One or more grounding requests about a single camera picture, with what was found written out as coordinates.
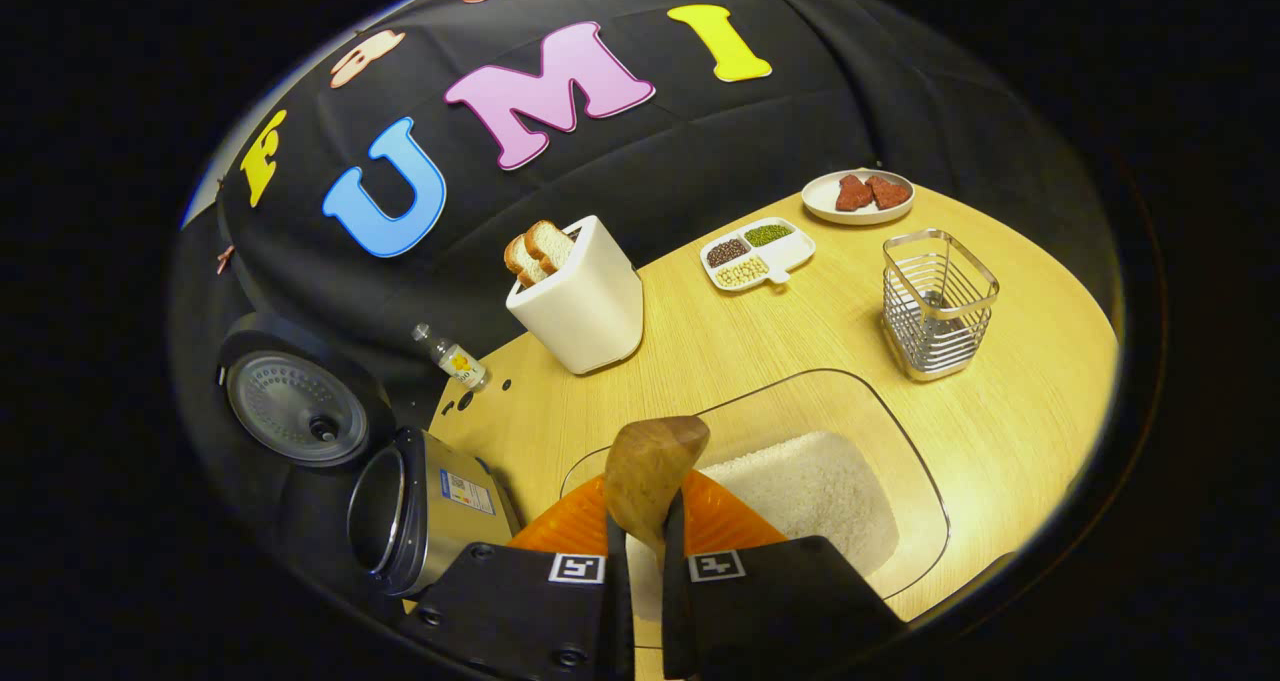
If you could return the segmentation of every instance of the sectioned plate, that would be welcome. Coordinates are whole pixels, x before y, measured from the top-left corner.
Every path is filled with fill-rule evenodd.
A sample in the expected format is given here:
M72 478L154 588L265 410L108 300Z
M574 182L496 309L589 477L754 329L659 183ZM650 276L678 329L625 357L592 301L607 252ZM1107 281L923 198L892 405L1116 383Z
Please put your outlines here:
M791 233L782 236L781 239L774 239L772 243L763 244L762 247L755 247L755 244L751 244L751 242L746 239L746 233L750 229L755 229L755 227L767 227L769 224L787 227L787 229L791 229ZM722 262L722 265L717 268L712 268L707 261L707 253L716 248L717 244L728 242L728 239L739 239L739 242L746 247L748 252L727 262ZM797 229L791 221L777 216L768 216L768 219L750 221L750 224L732 229L728 234L719 236L718 239L704 244L701 251L698 252L698 257L703 262L703 271L707 271L708 279L712 280L712 284L714 284L717 289L722 289L723 292L745 292L745 289L753 289L755 285L763 284L764 280L774 284L787 283L787 279L791 276L787 271L801 265L801 262L808 261L817 248L818 243L814 243L812 236ZM741 285L724 285L719 283L716 276L718 271L722 271L723 268L735 268L741 262L750 261L751 259L759 259L763 261L764 266L768 268L768 273Z
M876 202L868 204L868 206L860 207L858 211L836 211L836 198L840 195L840 179L846 175L858 175L859 180L865 183L873 175L878 175L884 180L891 180L897 186L906 186L906 189L911 192L906 201L897 204L895 207L887 207L887 210L881 211ZM911 204L915 202L915 186L910 180L904 179L901 175L890 174L890 172L878 172L873 169L854 169L850 172L833 172L833 174L819 175L814 180L809 180L800 192L800 198L803 198L805 207L813 211L819 219L826 219L827 221L836 221L836 224L845 224L847 227L869 227L872 224L884 224L884 221L892 221L906 216L906 212L911 210Z

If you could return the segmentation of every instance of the plate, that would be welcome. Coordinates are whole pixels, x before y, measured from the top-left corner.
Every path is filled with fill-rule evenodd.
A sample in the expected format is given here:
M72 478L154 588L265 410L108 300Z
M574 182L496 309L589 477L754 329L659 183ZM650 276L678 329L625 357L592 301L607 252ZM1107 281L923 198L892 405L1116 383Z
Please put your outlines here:
M791 229L791 233L782 236L781 239L774 239L774 242L760 244L760 247L751 244L751 242L746 239L746 233L750 229L755 229L755 227L768 227L771 224L787 227L787 229ZM744 244L748 250L746 253L742 253L742 256L732 259L727 262L722 262L717 268L712 268L707 261L707 253L716 248L717 244L728 242L728 239L737 239L737 242ZM817 250L818 243L814 243L812 236L797 229L795 224L778 216L768 216L768 219L750 221L750 224L746 224L745 227L732 229L728 234L719 236L718 239L713 239L708 244L704 244L701 251L698 252L698 257L703 262L703 271L707 271L708 279L712 280L712 284L714 284L717 289L722 289L722 292L745 292L745 289L754 289L755 285L763 284L764 282L774 284L787 283L787 279L791 276L787 271L801 265L801 262L808 261ZM762 276L756 276L756 279L741 285L724 285L719 282L719 279L717 279L716 274L719 274L719 271L724 270L724 268L735 268L741 262L750 262L753 259L759 259L764 262L768 271L765 271Z
M906 201L897 204L895 207L888 207L888 210L881 211L876 202L868 204L868 206L860 207L858 211L836 211L836 197L840 195L840 179L846 175L858 175L859 180L867 183L873 175L878 175L884 180L892 180L897 186L906 186L906 189L911 192ZM814 216L824 219L827 221L836 221L836 224L845 224L846 227L869 227L873 224L884 224L884 221L895 221L906 216L906 212L911 210L915 204L915 184L910 180L904 179L901 175L890 174L890 172L878 172L872 169L854 169L850 172L833 172L833 174L819 175L814 180L809 180L800 192L800 198L804 198L805 207L814 212Z

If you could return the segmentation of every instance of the pink letter m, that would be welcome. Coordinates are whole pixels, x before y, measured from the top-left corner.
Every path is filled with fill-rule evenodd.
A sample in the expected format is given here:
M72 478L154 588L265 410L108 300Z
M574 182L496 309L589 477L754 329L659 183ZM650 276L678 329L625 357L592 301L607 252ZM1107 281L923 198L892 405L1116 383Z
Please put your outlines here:
M553 31L543 40L543 76L480 67L452 84L444 101L467 104L502 148L498 166L520 169L552 142L547 134L526 129L517 111L568 133L577 128L575 83L586 95L591 119L613 116L653 96L653 84L631 76L604 46L599 31L595 20Z

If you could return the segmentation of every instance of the wire utensil holder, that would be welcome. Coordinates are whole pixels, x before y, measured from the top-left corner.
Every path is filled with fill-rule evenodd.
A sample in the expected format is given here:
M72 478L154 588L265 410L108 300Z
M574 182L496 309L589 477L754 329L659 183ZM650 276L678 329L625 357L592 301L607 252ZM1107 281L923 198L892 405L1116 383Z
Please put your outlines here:
M978 353L1000 283L941 229L884 242L881 326L899 366L916 381L960 371Z

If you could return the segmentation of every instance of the bottle label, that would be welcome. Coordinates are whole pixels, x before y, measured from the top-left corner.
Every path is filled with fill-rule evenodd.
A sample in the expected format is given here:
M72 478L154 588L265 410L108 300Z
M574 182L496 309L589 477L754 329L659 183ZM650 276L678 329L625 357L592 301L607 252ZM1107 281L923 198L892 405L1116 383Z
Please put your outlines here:
M474 389L484 379L484 366L458 344L453 344L448 353L444 353L440 367L468 389Z

